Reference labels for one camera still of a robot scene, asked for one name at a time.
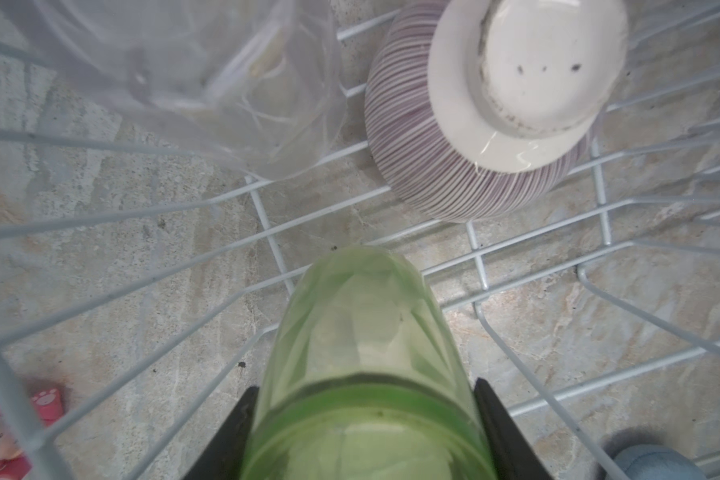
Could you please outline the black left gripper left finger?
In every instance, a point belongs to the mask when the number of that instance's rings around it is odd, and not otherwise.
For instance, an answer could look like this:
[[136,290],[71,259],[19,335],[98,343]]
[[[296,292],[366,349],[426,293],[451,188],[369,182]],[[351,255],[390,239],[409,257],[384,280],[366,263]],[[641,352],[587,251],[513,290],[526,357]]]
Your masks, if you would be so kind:
[[258,393],[257,386],[251,386],[244,392],[200,457],[184,475],[184,480],[241,478]]

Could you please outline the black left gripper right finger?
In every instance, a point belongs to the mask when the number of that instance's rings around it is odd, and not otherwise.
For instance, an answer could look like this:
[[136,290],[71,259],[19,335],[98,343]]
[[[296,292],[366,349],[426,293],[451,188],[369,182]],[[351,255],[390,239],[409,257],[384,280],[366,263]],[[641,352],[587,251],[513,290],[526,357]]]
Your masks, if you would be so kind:
[[552,480],[552,476],[485,379],[476,380],[473,395],[498,478]]

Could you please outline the green translucent cup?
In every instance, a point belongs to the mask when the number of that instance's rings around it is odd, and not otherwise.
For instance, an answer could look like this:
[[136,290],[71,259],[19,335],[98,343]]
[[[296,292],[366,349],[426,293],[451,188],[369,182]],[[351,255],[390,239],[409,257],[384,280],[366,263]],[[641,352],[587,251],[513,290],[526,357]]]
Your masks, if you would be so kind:
[[493,479],[455,341],[404,257],[354,246],[316,261],[279,324],[245,479]]

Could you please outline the red small toy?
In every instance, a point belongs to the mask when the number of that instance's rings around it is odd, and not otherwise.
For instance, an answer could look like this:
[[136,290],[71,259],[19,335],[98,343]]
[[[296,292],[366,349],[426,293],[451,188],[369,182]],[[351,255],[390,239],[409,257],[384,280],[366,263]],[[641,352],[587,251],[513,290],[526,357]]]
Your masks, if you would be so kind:
[[[53,425],[64,414],[62,392],[56,387],[33,393],[30,403],[45,426]],[[31,471],[28,457],[0,413],[0,480],[31,479]]]

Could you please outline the ribbed ceramic bowl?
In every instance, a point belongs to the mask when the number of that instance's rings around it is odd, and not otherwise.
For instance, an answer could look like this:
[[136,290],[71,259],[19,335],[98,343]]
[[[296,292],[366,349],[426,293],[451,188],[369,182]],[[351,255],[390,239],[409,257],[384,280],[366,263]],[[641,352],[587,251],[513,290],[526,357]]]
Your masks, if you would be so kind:
[[416,1],[370,67],[364,116],[391,191],[464,223],[533,202],[588,152],[626,61],[621,1]]

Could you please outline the clear glass cup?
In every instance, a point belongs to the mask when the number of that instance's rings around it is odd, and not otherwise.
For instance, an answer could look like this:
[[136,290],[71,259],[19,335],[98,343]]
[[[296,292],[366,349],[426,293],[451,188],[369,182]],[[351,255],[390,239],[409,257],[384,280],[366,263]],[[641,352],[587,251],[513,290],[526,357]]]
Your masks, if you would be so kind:
[[4,1],[80,92],[170,142],[280,180],[312,168],[346,98],[326,1]]

